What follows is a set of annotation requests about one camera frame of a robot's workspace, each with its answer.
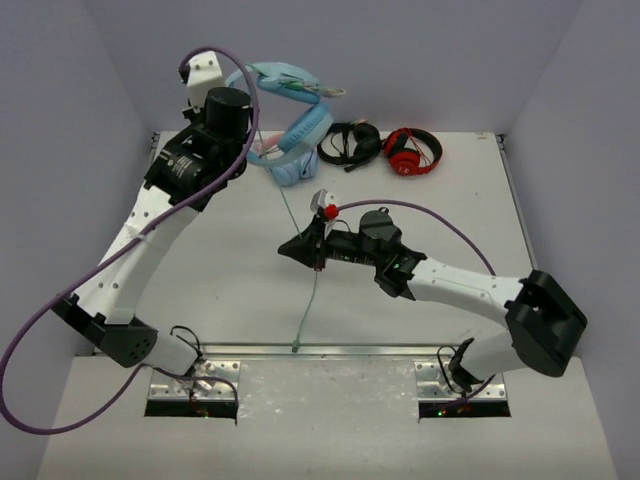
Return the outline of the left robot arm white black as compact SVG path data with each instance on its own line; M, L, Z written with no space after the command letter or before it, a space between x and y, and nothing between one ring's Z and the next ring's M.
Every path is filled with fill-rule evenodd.
M144 176L134 207L102 262L105 269L57 300L52 310L69 326L119 365L146 364L186 375L200 356L195 347L161 333L137 316L137 306L174 241L210 200L211 186L227 185L225 173L237 177L253 110L247 93L214 87L203 109L171 138Z

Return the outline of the light blue headphones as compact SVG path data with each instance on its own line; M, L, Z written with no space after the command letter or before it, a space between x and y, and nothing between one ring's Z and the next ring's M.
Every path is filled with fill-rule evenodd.
M289 164L314 150L334 123L329 105L323 99L344 96L346 91L323 84L305 69L284 62L257 62L247 64L245 68L257 74L256 86L259 89L309 105L278 140L279 157L268 159L263 154L249 151L247 162L273 168Z

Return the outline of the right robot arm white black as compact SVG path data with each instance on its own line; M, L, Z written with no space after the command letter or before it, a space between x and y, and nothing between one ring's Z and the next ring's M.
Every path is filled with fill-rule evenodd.
M365 213L355 232L333 229L332 220L319 209L305 230L279 246L279 254L316 271L329 260L371 266L375 283L393 298L455 307L501 326L497 335L456 347L448 371L462 392L523 368L564 375L588 321L552 275L532 270L525 277L500 277L442 263L405 246L386 208Z

